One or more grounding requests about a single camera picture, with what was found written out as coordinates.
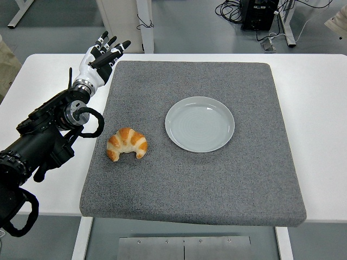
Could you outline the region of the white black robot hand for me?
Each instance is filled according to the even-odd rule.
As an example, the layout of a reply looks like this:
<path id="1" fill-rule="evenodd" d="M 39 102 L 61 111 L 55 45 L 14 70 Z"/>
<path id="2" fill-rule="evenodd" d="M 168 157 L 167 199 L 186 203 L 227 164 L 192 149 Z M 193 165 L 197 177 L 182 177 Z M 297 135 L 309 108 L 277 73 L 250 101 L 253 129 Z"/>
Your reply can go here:
<path id="1" fill-rule="evenodd" d="M 108 82 L 114 65 L 131 45 L 129 40 L 114 45 L 116 39 L 115 36 L 108 38 L 108 31 L 105 31 L 87 50 L 73 87 L 84 88 L 92 95 Z"/>

